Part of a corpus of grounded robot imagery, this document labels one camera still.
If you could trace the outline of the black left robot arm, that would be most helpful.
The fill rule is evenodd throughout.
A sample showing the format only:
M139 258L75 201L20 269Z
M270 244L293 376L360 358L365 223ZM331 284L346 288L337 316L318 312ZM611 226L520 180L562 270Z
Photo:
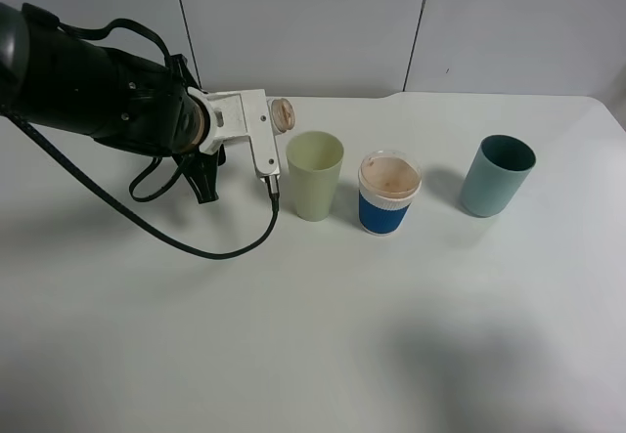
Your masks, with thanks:
M171 157L198 202L218 199L225 152L202 153L210 131L184 56L129 19L86 29L30 4L1 7L1 109L106 147Z

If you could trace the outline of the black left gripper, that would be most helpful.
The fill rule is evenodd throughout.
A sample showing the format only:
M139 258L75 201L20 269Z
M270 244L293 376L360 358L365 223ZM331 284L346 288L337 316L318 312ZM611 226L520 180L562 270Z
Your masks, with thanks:
M226 162L222 141L204 142L187 152L175 153L172 158L178 165L184 163L183 175L199 204L218 200L216 190L218 168Z

